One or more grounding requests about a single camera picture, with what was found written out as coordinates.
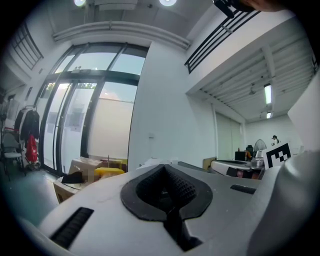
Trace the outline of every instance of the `black vent slot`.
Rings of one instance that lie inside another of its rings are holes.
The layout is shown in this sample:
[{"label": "black vent slot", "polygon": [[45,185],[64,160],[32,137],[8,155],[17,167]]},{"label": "black vent slot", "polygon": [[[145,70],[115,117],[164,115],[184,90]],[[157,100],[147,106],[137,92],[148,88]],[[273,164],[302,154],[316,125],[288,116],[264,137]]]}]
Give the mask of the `black vent slot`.
[{"label": "black vent slot", "polygon": [[251,194],[251,195],[253,195],[257,190],[256,188],[253,188],[253,187],[242,186],[242,185],[238,185],[238,184],[232,185],[230,187],[230,189],[240,191],[243,193],[247,193],[247,194]]},{"label": "black vent slot", "polygon": [[51,240],[68,249],[71,243],[75,240],[80,230],[86,224],[91,214],[92,209],[79,208],[51,237]]},{"label": "black vent slot", "polygon": [[121,190],[124,206],[144,221],[163,222],[176,243],[188,251],[202,242],[189,235],[185,220],[201,216],[210,205],[210,187],[170,165],[159,165]]}]

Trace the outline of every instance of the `red bag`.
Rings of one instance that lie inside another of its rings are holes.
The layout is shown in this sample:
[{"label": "red bag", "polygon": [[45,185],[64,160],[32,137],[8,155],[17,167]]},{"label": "red bag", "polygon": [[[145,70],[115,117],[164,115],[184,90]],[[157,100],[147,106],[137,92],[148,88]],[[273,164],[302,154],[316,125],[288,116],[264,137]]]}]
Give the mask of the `red bag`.
[{"label": "red bag", "polygon": [[29,162],[36,162],[38,160],[36,140],[32,134],[30,134],[26,145],[25,157]]}]

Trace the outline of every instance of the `yellow stool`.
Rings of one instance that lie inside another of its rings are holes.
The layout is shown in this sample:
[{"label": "yellow stool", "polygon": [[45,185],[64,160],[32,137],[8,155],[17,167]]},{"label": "yellow stool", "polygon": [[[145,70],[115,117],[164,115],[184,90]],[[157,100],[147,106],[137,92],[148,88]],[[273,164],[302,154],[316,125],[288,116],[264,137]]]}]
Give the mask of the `yellow stool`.
[{"label": "yellow stool", "polygon": [[118,168],[109,168],[109,167],[100,167],[94,170],[94,178],[98,176],[100,178],[109,178],[112,176],[117,176],[120,174],[124,174],[125,172]]}]

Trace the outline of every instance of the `floor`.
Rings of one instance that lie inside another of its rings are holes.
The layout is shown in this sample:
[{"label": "floor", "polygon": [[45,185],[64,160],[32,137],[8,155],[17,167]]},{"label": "floor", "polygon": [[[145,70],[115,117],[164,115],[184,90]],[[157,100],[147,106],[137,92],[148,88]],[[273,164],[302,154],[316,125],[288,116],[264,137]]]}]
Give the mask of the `floor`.
[{"label": "floor", "polygon": [[45,170],[30,171],[25,176],[14,164],[9,165],[10,179],[0,162],[0,181],[12,213],[36,227],[59,205],[53,182],[57,179]]}]

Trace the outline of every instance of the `fluorescent light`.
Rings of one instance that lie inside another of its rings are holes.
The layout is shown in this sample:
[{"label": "fluorescent light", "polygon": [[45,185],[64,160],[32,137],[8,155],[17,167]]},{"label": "fluorescent light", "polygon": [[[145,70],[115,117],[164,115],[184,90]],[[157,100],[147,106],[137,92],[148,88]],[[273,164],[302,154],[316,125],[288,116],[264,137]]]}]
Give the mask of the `fluorescent light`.
[{"label": "fluorescent light", "polygon": [[86,2],[86,0],[73,0],[74,4],[78,7],[83,6]]},{"label": "fluorescent light", "polygon": [[264,86],[265,103],[268,105],[272,102],[272,86],[271,84]]},{"label": "fluorescent light", "polygon": [[173,6],[177,0],[160,0],[160,3],[164,6]]}]

